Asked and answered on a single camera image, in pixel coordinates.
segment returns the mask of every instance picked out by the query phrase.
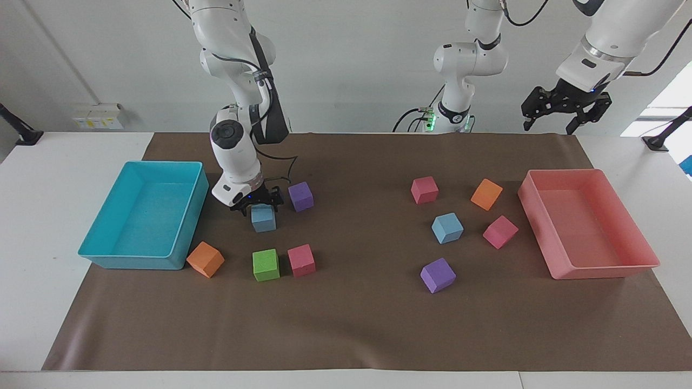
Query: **red cube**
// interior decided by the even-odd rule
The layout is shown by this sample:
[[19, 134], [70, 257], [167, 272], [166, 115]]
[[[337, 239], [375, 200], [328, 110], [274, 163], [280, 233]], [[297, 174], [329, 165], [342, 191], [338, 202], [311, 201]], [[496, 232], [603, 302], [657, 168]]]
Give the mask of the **red cube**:
[[413, 180], [411, 194], [416, 204], [432, 203], [437, 200], [438, 193], [439, 189], [437, 189], [437, 184], [432, 177], [422, 177]]
[[290, 249], [289, 261], [293, 269], [293, 277], [315, 273], [315, 258], [312, 256], [309, 244]]
[[487, 239], [493, 247], [500, 250], [518, 231], [519, 228], [512, 224], [509, 219], [500, 216], [487, 230], [485, 230], [483, 237]]

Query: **purple cube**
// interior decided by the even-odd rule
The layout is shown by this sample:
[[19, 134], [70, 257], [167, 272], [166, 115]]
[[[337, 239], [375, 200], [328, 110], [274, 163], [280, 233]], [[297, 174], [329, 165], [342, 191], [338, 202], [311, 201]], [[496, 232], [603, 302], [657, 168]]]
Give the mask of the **purple cube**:
[[427, 264], [421, 272], [421, 278], [431, 293], [436, 293], [442, 289], [452, 285], [452, 282], [457, 278], [449, 264], [444, 258]]
[[310, 187], [307, 182], [297, 183], [294, 186], [289, 186], [289, 196], [296, 212], [312, 208], [315, 205], [315, 200], [310, 192]]

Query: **orange cube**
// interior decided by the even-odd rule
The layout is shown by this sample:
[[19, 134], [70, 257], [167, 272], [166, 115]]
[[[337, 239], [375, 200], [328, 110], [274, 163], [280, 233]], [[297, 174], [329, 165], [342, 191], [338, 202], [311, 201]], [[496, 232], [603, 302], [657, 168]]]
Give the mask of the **orange cube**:
[[224, 263], [224, 257], [217, 249], [202, 242], [188, 257], [188, 263], [194, 270], [204, 274], [207, 278], [211, 278]]
[[501, 186], [488, 179], [483, 179], [471, 197], [471, 202], [485, 210], [490, 210], [501, 192]]

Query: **green cube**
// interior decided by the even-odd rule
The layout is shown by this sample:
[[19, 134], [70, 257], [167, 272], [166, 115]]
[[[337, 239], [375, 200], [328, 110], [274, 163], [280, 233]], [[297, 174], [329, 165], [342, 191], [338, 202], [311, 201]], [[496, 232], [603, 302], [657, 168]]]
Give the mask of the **green cube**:
[[253, 253], [253, 273], [257, 281], [276, 280], [279, 274], [279, 257], [276, 250], [258, 251]]

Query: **white electrical box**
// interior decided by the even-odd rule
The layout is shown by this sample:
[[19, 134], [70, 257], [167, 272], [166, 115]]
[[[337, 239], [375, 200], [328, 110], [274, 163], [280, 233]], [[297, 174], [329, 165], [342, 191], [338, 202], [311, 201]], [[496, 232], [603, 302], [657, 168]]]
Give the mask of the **white electrical box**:
[[125, 129], [119, 104], [79, 105], [72, 120], [80, 129]]

